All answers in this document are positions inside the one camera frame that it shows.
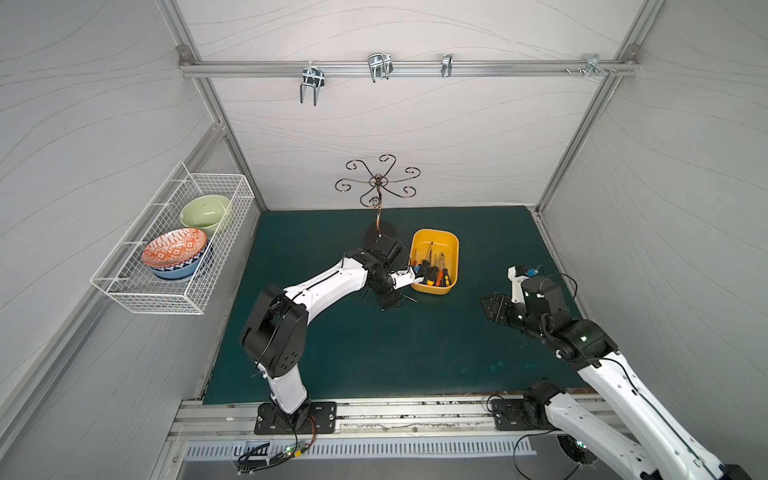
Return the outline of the yellow plastic storage box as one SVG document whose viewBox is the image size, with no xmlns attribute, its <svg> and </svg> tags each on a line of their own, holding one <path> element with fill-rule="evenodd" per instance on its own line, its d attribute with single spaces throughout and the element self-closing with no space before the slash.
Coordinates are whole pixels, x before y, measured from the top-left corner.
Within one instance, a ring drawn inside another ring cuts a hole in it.
<svg viewBox="0 0 768 480">
<path fill-rule="evenodd" d="M 446 295 L 458 281 L 460 243 L 448 231 L 417 230 L 411 242 L 409 263 L 423 278 L 412 289 L 426 294 Z"/>
</svg>

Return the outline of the black yellow phillips screwdriver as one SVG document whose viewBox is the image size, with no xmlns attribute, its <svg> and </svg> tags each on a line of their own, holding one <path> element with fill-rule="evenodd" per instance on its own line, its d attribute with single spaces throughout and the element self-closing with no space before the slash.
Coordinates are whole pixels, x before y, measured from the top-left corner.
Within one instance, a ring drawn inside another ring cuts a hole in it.
<svg viewBox="0 0 768 480">
<path fill-rule="evenodd" d="M 441 271 L 441 273 L 442 273 L 442 280 L 441 280 L 441 286 L 445 287 L 445 288 L 448 288 L 451 285 L 451 278 L 450 278 L 450 273 L 449 273 L 448 265 L 447 265 L 447 257 L 444 254 L 442 254 L 441 255 L 441 260 L 442 260 L 442 271 Z"/>
</svg>

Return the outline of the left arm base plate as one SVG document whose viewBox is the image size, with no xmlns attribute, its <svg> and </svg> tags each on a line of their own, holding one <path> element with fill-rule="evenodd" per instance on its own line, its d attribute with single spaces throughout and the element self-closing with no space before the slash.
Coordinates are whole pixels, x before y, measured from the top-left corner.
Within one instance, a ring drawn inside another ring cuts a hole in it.
<svg viewBox="0 0 768 480">
<path fill-rule="evenodd" d="M 333 401 L 305 401 L 292 414 L 275 403 L 262 403 L 257 410 L 254 434 L 332 434 L 336 430 L 338 404 Z"/>
</svg>

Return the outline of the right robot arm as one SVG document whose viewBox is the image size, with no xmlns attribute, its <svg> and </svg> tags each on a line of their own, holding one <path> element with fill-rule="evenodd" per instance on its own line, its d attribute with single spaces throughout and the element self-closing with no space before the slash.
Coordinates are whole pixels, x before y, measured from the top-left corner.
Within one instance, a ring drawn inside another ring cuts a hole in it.
<svg viewBox="0 0 768 480">
<path fill-rule="evenodd" d="M 480 300 L 492 322 L 540 341 L 586 381 L 629 430 L 620 433 L 573 395 L 543 379 L 519 400 L 492 400 L 496 427 L 515 421 L 531 430 L 565 434 L 571 458 L 591 453 L 623 479 L 746 479 L 699 443 L 640 380 L 616 343 L 595 322 L 571 315 L 561 287 L 548 277 L 508 271 L 511 292 Z"/>
</svg>

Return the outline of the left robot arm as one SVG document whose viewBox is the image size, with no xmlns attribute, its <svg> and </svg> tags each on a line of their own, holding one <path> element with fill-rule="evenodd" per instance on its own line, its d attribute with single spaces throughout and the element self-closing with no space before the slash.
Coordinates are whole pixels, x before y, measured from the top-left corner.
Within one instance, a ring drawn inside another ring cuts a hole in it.
<svg viewBox="0 0 768 480">
<path fill-rule="evenodd" d="M 240 344 L 266 380 L 278 412 L 301 426 L 310 397 L 299 370 L 312 321 L 344 297 L 368 289 L 383 310 L 402 304 L 402 288 L 424 279 L 412 266 L 392 268 L 390 255 L 375 248 L 351 250 L 328 270 L 297 285 L 265 287 L 240 335 Z"/>
</svg>

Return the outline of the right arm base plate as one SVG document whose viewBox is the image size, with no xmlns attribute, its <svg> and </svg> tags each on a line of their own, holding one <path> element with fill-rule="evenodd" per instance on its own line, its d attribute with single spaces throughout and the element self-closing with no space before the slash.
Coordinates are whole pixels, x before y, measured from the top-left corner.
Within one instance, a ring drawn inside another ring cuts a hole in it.
<svg viewBox="0 0 768 480">
<path fill-rule="evenodd" d="M 501 432 L 536 430 L 537 425 L 523 399 L 492 396 L 487 402 L 494 428 Z"/>
</svg>

